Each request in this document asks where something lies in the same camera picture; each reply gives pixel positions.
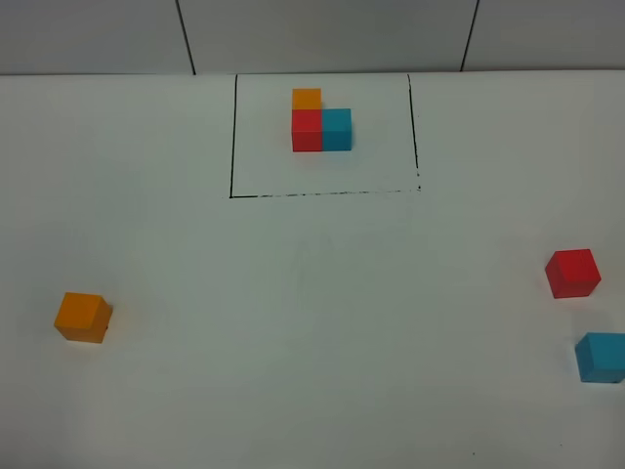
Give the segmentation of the orange template block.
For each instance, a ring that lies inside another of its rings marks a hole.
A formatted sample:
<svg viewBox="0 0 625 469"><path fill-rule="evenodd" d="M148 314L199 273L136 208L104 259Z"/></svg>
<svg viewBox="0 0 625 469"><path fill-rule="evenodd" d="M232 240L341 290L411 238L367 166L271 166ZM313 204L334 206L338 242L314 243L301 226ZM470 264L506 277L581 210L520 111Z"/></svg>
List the orange template block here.
<svg viewBox="0 0 625 469"><path fill-rule="evenodd" d="M293 110L312 110L322 108L320 88L294 88L292 90Z"/></svg>

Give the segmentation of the blue template block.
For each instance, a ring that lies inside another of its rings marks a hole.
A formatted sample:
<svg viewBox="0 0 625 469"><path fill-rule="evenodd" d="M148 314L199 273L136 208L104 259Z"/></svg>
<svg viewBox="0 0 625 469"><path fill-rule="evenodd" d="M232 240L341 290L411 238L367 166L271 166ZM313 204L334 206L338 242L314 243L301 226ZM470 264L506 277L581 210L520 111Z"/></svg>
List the blue template block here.
<svg viewBox="0 0 625 469"><path fill-rule="evenodd" d="M353 147L352 111L325 108L321 111L322 150L349 151Z"/></svg>

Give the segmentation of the red template block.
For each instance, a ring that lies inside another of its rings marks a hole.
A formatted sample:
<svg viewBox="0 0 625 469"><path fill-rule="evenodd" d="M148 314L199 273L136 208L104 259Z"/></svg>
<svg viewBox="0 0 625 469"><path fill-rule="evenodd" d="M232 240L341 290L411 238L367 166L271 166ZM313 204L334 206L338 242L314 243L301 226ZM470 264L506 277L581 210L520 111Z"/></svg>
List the red template block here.
<svg viewBox="0 0 625 469"><path fill-rule="evenodd" d="M322 111L319 108L292 110L291 141L294 152L322 151Z"/></svg>

